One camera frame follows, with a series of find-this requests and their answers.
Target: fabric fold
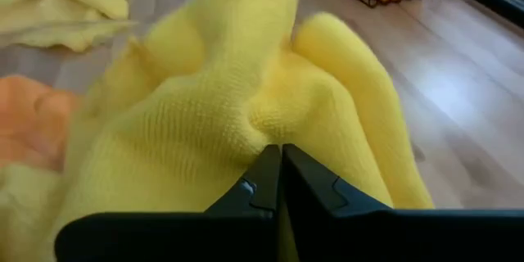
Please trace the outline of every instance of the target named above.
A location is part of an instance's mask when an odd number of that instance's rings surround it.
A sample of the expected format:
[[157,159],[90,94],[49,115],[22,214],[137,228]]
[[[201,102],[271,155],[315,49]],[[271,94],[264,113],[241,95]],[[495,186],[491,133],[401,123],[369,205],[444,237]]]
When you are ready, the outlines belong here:
[[[313,16],[292,39],[296,7],[191,0],[131,38],[75,114],[51,205],[38,204],[51,216],[44,238],[24,236],[32,251],[16,261],[53,261],[61,228],[92,213],[202,212],[273,143],[296,144],[389,206],[432,207],[380,62],[334,16]],[[8,228],[0,236],[24,235]]]
[[0,0],[0,45],[61,44],[82,52],[130,27],[128,16],[126,0]]

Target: knit fabric texture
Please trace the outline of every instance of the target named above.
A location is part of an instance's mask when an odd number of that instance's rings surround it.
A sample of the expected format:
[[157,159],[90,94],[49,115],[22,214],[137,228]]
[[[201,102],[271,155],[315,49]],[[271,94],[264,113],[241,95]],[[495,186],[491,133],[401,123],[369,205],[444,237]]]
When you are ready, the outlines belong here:
[[296,7],[191,0],[130,39],[75,114],[62,175],[2,171],[2,259],[52,261],[59,230],[95,212],[202,212],[274,143],[389,206],[432,207],[381,63],[328,14],[291,38]]

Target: laminate floor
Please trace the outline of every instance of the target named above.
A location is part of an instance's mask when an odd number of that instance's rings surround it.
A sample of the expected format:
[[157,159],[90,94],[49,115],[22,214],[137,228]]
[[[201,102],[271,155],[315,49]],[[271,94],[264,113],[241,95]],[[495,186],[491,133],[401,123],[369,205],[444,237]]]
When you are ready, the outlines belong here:
[[[129,0],[137,34],[186,0]],[[440,208],[524,207],[524,32],[473,0],[300,0],[345,21],[375,51],[399,92],[418,167]],[[0,75],[84,93],[126,36],[84,54],[0,49]]]

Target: yellow microfiber cloth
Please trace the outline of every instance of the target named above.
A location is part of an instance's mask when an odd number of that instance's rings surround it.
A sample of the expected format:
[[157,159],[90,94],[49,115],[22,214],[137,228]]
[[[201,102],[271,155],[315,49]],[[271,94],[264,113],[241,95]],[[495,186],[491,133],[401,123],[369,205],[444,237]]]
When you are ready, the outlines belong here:
[[129,26],[125,0],[0,0],[0,34],[8,43],[37,47],[63,44],[82,52],[93,42]]
[[389,206],[432,207],[380,62],[328,14],[291,39],[296,6],[192,0],[131,39],[74,117],[62,175],[2,170],[0,260],[51,261],[58,231],[95,212],[202,212],[271,143]]

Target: black plastic part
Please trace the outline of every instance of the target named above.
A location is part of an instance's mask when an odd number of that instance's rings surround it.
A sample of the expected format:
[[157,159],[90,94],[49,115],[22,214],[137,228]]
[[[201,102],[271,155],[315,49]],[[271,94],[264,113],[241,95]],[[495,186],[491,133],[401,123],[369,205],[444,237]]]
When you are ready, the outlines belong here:
[[58,262],[275,261],[280,150],[267,146],[206,212],[100,213],[58,234]]
[[302,262],[515,260],[522,252],[522,210],[393,210],[293,145],[283,147],[282,175]]

